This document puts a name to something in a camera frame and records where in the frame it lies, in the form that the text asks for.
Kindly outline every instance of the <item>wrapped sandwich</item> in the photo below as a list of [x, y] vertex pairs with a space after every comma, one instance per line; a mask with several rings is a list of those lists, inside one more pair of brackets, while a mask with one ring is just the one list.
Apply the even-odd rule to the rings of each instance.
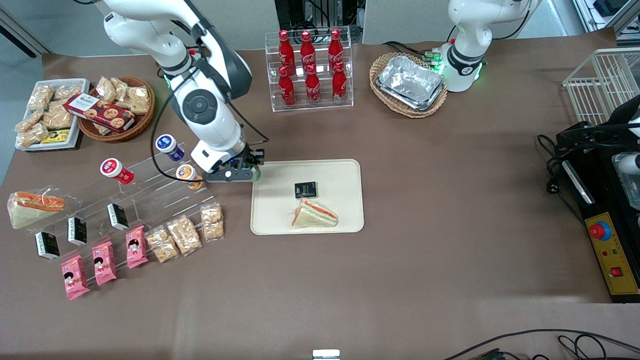
[[43, 196], [29, 192], [15, 192], [9, 197], [7, 210], [9, 211], [9, 218], [13, 228], [21, 229], [59, 213], [64, 208], [64, 205], [64, 199], [59, 197]]
[[300, 201], [295, 214], [291, 223], [293, 227], [333, 227], [338, 224], [336, 214], [307, 199]]

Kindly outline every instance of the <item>table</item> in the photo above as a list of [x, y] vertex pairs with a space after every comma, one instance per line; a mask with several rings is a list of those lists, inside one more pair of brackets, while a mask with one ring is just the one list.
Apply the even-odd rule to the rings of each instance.
[[[251, 184], [215, 184], [223, 241], [69, 302], [58, 263], [38, 258], [33, 240], [0, 217], [3, 358], [308, 359], [315, 348], [339, 348], [344, 359], [439, 359], [535, 327], [637, 343], [640, 305], [609, 303], [585, 230], [545, 192], [547, 155], [534, 144], [536, 134], [575, 121], [561, 81], [593, 50], [614, 46], [609, 30], [496, 41], [476, 84], [422, 120], [391, 112], [369, 88], [369, 65], [387, 47], [354, 47], [353, 108], [277, 114], [264, 53], [242, 52], [254, 80], [234, 103], [271, 137], [267, 161], [359, 161], [364, 229], [256, 236]], [[47, 79], [138, 76], [158, 99], [168, 92], [147, 56], [46, 55], [44, 68]], [[164, 132], [196, 141], [170, 111]], [[108, 156], [147, 158], [149, 138], [147, 131], [120, 145], [85, 139], [79, 151], [16, 152], [0, 197], [49, 183], [70, 192], [99, 180]], [[485, 348], [493, 345], [562, 354], [553, 334]], [[610, 356], [629, 355], [609, 348]]]

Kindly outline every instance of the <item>cookie box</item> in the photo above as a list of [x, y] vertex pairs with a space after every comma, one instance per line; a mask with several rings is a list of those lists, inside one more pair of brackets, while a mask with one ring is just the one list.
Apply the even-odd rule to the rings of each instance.
[[[89, 91], [89, 80], [87, 79], [56, 79], [56, 80], [43, 80], [35, 83], [35, 86], [54, 86], [59, 88], [61, 86], [81, 86], [83, 92]], [[24, 117], [31, 115], [32, 110], [27, 109], [24, 112]], [[56, 143], [36, 143], [29, 147], [16, 146], [16, 149], [26, 152], [43, 152], [43, 151], [56, 151], [56, 150], [76, 150], [78, 148], [77, 143], [80, 137], [80, 127], [78, 126], [77, 117], [74, 116], [71, 122], [71, 128], [67, 135], [67, 139], [63, 142]]]
[[77, 94], [71, 97], [65, 104], [65, 109], [116, 133], [124, 133], [135, 121], [134, 115], [129, 110], [88, 94]]

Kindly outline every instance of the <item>coca-cola bottle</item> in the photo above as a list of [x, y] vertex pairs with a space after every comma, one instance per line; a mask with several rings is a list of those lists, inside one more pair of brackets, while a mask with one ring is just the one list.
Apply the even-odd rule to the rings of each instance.
[[307, 74], [309, 65], [313, 65], [316, 68], [316, 49], [311, 44], [311, 33], [309, 30], [302, 31], [302, 46], [300, 47], [300, 57], [302, 58], [302, 68]]
[[342, 62], [342, 43], [340, 42], [340, 30], [331, 30], [331, 43], [329, 44], [329, 73], [333, 74], [336, 63]]
[[335, 63], [333, 74], [333, 102], [344, 104], [347, 100], [347, 75], [344, 74], [344, 63]]
[[281, 66], [278, 71], [280, 72], [278, 85], [280, 85], [282, 102], [284, 103], [285, 108], [291, 109], [296, 105], [296, 94], [293, 90], [293, 81], [291, 81], [291, 78], [289, 77], [289, 71], [286, 66]]
[[307, 101], [309, 106], [320, 105], [320, 79], [316, 75], [316, 65], [308, 64], [305, 67], [307, 71], [307, 80], [305, 84], [307, 86]]
[[296, 59], [293, 56], [293, 47], [289, 43], [289, 34], [287, 30], [280, 30], [280, 61], [282, 66], [287, 68], [287, 74], [294, 76], [296, 74]]

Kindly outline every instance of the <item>floor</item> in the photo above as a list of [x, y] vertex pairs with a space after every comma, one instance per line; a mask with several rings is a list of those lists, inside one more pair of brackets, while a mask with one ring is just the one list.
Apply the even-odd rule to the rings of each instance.
[[[71, 56], [131, 54], [104, 34], [103, 14], [95, 6], [72, 1], [3, 0], [8, 10], [34, 37], [55, 53]], [[571, 1], [542, 0], [519, 38], [556, 37], [583, 33]], [[33, 84], [42, 79], [40, 59], [31, 59], [5, 37], [0, 37], [0, 126], [12, 131], [22, 119]], [[14, 151], [13, 141], [0, 143], [0, 182], [4, 180]]]

